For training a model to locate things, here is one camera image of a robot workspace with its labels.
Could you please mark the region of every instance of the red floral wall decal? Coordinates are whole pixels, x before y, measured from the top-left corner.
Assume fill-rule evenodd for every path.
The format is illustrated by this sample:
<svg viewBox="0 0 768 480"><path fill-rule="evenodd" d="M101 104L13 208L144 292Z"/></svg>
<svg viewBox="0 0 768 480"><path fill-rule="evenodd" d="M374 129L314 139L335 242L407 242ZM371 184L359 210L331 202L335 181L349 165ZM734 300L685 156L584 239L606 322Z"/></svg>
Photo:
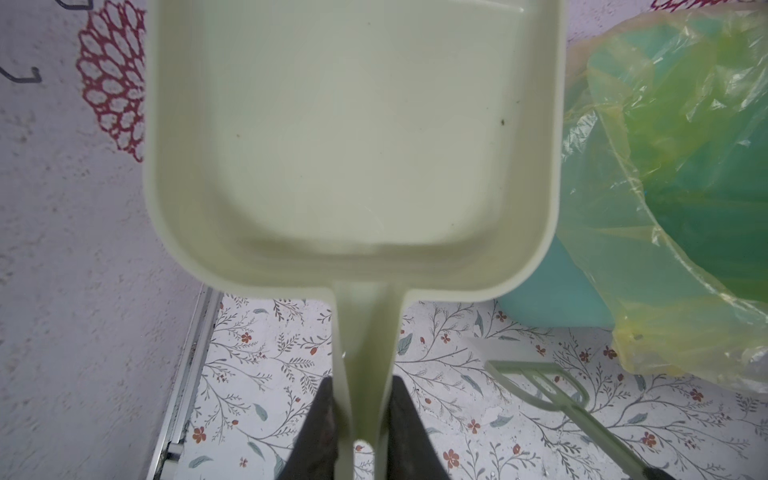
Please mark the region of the red floral wall decal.
<svg viewBox="0 0 768 480"><path fill-rule="evenodd" d="M754 2L754 0L737 0L738 2ZM706 5L717 5L725 3L728 0L654 0L650 4L652 10L668 10L674 12L679 8L704 7Z"/></svg>
<svg viewBox="0 0 768 480"><path fill-rule="evenodd" d="M130 2L105 2L80 30L77 67L83 99L118 148L144 159L144 14Z"/></svg>

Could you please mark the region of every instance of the yellow plastic bag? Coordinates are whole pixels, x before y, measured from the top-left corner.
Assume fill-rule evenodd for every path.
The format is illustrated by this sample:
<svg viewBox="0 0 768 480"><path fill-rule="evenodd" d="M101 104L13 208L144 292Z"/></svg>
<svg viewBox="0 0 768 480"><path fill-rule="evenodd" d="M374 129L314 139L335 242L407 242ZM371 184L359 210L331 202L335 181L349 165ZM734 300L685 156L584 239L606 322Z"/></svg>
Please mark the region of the yellow plastic bag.
<svg viewBox="0 0 768 480"><path fill-rule="evenodd" d="M568 70L558 237L622 365L768 393L768 12L642 15Z"/></svg>

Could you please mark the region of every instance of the white wall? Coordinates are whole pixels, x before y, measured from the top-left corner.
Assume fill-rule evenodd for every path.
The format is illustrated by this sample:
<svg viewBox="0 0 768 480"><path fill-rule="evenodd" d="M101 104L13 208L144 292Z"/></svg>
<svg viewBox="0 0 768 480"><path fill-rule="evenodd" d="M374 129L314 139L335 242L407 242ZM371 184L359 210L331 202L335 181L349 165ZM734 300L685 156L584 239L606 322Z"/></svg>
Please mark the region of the white wall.
<svg viewBox="0 0 768 480"><path fill-rule="evenodd" d="M0 67L43 78L0 77L0 478L144 475L200 289L81 97L87 19L0 0Z"/></svg>

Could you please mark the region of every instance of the dustpan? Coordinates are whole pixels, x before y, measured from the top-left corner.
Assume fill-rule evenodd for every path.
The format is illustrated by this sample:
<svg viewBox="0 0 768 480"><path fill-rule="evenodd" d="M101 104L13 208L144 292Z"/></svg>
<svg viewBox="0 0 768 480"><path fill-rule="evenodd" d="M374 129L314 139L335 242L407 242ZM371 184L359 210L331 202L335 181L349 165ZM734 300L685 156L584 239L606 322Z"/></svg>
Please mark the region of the dustpan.
<svg viewBox="0 0 768 480"><path fill-rule="evenodd" d="M152 222L211 286L334 306L337 478L355 439L386 458L402 308L508 292L547 251L566 4L150 3Z"/></svg>

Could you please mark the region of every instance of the floral vinyl flooring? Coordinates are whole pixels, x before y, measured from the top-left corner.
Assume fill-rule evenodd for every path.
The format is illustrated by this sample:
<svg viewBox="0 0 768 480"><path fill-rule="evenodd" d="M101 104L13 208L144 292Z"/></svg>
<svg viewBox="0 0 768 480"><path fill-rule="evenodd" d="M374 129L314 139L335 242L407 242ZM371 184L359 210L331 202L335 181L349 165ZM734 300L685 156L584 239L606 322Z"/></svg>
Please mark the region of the floral vinyl flooring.
<svg viewBox="0 0 768 480"><path fill-rule="evenodd" d="M224 297L178 480L273 478L283 468L319 381L331 374L332 314L312 300ZM694 377L631 375L600 329L529 328L494 302L416 303L403 316L393 373L453 478L626 476L561 413L500 388L466 345L476 337L562 366L603 425L675 478L765 478L768 402ZM371 478L370 448L355 450L356 477Z"/></svg>

